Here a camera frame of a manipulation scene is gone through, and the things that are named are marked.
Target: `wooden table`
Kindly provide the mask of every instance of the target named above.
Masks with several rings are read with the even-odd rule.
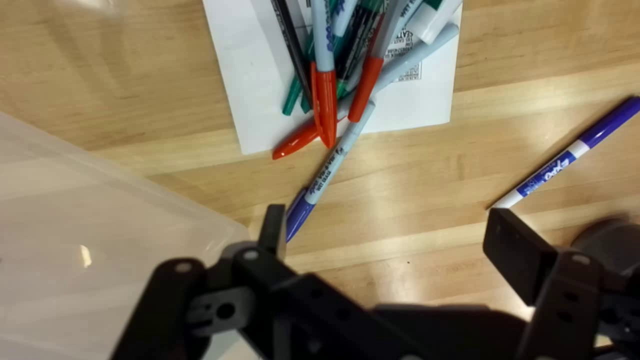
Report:
[[[485,208],[640,91],[640,3],[465,5],[451,122],[364,135],[289,245],[366,306],[484,302],[526,316],[481,252]],[[256,235],[326,149],[242,156],[201,0],[0,0],[0,111]],[[515,206],[553,244],[640,214],[640,119]]]

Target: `white paper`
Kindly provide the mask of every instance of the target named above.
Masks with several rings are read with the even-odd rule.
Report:
[[[291,116],[282,105],[294,75],[291,59],[271,2],[267,0],[203,0],[218,54],[231,113],[243,154],[272,150],[312,115],[299,101]],[[290,12],[305,44],[310,27],[306,0],[289,0]],[[451,22],[460,25],[461,9]],[[417,37],[405,33],[394,49]],[[364,133],[410,129],[449,121],[458,37],[425,59],[404,81],[392,83],[375,97],[376,111]],[[340,122],[340,135],[346,122]]]

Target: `clear plastic bin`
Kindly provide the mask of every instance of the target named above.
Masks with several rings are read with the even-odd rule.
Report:
[[[242,225],[0,113],[1,359],[107,359],[157,264],[211,265],[242,240]]]

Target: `marker label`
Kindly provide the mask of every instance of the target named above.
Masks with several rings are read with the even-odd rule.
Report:
[[[575,156],[570,151],[563,152],[560,156],[553,159],[549,164],[530,177],[524,184],[518,186],[516,191],[522,195],[522,197],[526,197],[542,184],[551,180],[552,177],[556,176],[560,171],[574,161]]]

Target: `marker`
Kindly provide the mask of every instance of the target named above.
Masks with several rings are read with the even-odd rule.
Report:
[[[309,81],[309,65],[302,53],[300,41],[296,34],[296,28],[293,26],[293,20],[291,20],[291,14],[287,7],[287,0],[271,0],[271,5],[273,6],[273,11],[276,13],[276,18],[280,24],[282,37],[284,38],[284,43],[289,51],[289,56],[293,63],[293,69],[300,81],[304,96],[310,101],[312,99],[312,92],[311,83]]]
[[[424,0],[406,29],[430,44],[461,4],[462,0]]]
[[[329,8],[332,13],[335,10],[336,5],[337,5],[337,0],[329,0]],[[314,53],[313,29],[311,30],[311,33],[307,38],[305,54],[307,55],[308,60],[313,60],[316,56]],[[293,79],[291,80],[291,85],[289,85],[289,93],[287,94],[287,98],[284,102],[284,105],[282,106],[283,115],[287,115],[287,116],[291,115],[291,113],[293,112],[293,108],[296,105],[296,101],[298,100],[298,96],[300,96],[301,92],[302,92],[302,84],[300,84],[300,80],[298,79],[298,76],[294,74]]]
[[[355,61],[367,46],[370,34],[381,17],[383,5],[384,0],[363,0],[354,9],[350,34],[340,39],[343,44],[342,47],[350,50],[347,53],[336,53],[336,93],[339,99],[345,95],[344,86],[341,83],[345,82],[345,79],[349,77],[351,71],[353,71]],[[300,106],[304,113],[311,110],[309,103],[305,99],[301,100]]]
[[[313,180],[313,183],[308,188],[303,188],[296,199],[289,207],[287,212],[287,242],[293,238],[298,232],[298,229],[304,224],[305,220],[311,214],[318,200],[326,190],[335,173],[342,165],[344,158],[351,150],[351,147],[360,136],[362,129],[367,124],[367,120],[371,116],[371,113],[376,108],[376,105],[369,101],[365,107],[364,114],[362,115],[362,121],[358,123],[349,124],[344,135],[340,139],[338,145],[333,149],[329,158],[321,167],[320,173]]]
[[[569,145],[563,152],[557,155],[553,160],[549,161],[545,166],[535,172],[532,176],[523,181],[515,189],[511,190],[507,195],[503,196],[492,208],[510,208],[518,201],[525,198],[542,184],[551,180],[557,173],[573,163],[577,158],[584,155],[585,152],[593,149],[607,136],[613,133],[617,128],[631,119],[640,111],[640,97],[634,96],[627,99],[615,110],[607,116],[600,119],[587,131],[585,131],[578,140]]]
[[[320,139],[327,148],[335,144],[336,97],[333,64],[333,33],[328,0],[312,0],[316,60],[311,63],[311,90],[314,120]]]
[[[404,7],[402,13],[400,14],[400,20],[396,25],[395,37],[397,38],[400,35],[400,32],[404,29],[407,22],[413,17],[413,14],[418,10],[418,7],[422,4],[422,0],[410,0],[409,3]],[[344,81],[340,77],[338,78],[337,89],[338,89],[338,99],[340,99],[340,91],[343,93],[347,93],[352,91],[358,86],[358,82],[360,82],[360,76],[362,76],[362,65],[364,64],[364,59],[366,56],[361,56],[358,60],[357,65],[353,68],[353,72],[348,76],[348,80]]]
[[[395,35],[397,23],[400,21],[400,15],[409,0],[397,0],[393,2],[393,7],[387,10],[385,18],[380,26],[380,31],[376,40],[373,42],[371,53],[364,60],[362,65],[362,78],[356,88],[356,95],[349,109],[349,121],[358,122],[362,116],[376,80],[380,75],[380,70],[385,61],[385,53],[391,43],[391,38]]]
[[[438,51],[444,44],[448,43],[451,39],[453,39],[456,35],[458,35],[459,29],[454,24],[447,24],[445,28],[442,30],[441,34],[438,35],[436,40],[431,44],[427,45],[424,42],[421,42],[413,47],[413,49],[409,50],[405,55],[395,58],[387,63],[387,66],[382,69],[380,72],[380,77],[376,82],[372,90],[372,95],[377,94],[380,90],[384,89],[387,85],[393,83],[399,76],[406,73],[410,68],[414,67],[420,61],[427,58],[429,55]],[[351,106],[351,101],[353,100],[354,93],[349,94],[347,97],[342,99],[340,103],[338,103],[338,116],[337,120],[347,116],[349,113],[349,107]],[[317,138],[318,133],[316,131],[316,126],[314,124],[313,119],[308,120],[302,126],[297,128],[291,136],[289,136],[285,141],[283,141],[274,151],[273,151],[273,159],[277,160],[284,156],[293,154],[294,152],[302,149],[308,143]]]

